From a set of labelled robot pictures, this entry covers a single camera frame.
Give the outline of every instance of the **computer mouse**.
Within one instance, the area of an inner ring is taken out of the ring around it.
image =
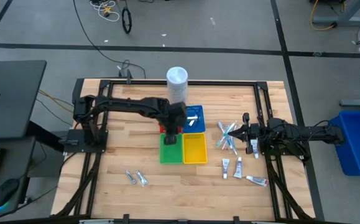
[[[0,185],[0,207],[10,200],[18,187],[19,181],[17,179],[8,179]]]

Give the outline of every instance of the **cylindrical container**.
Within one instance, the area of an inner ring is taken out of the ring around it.
[[[188,72],[182,67],[172,67],[167,71],[167,90],[170,103],[187,100]]]

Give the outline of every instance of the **small tube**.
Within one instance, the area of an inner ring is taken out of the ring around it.
[[[130,179],[132,184],[136,184],[137,181],[135,180],[135,178],[131,175],[130,171],[126,170],[126,175],[127,177]]]
[[[238,157],[238,161],[236,162],[236,171],[234,174],[236,178],[242,178],[242,158]]]
[[[268,180],[261,178],[261,177],[252,177],[252,176],[246,176],[247,180],[250,180],[251,182],[266,187],[268,184]]]
[[[259,158],[259,148],[258,148],[259,141],[257,139],[251,139],[250,143],[252,144],[254,158],[258,159]]]
[[[223,159],[223,178],[227,179],[228,176],[229,159]]]
[[[136,174],[142,186],[149,184],[148,180],[144,177],[144,175],[142,175],[142,173],[139,170],[136,171]]]

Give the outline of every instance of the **yellow bin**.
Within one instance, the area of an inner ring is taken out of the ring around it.
[[[207,163],[206,136],[204,133],[183,134],[182,141],[185,164]]]

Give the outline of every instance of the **blue tray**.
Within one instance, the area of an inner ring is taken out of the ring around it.
[[[192,126],[190,126],[190,121],[187,120],[185,127],[183,129],[184,133],[202,133],[206,131],[205,126],[205,117],[203,116],[203,107],[202,105],[187,106],[187,117],[198,116]]]
[[[346,142],[336,146],[341,168],[346,175],[360,175],[360,111],[342,111],[331,120],[343,129]]]

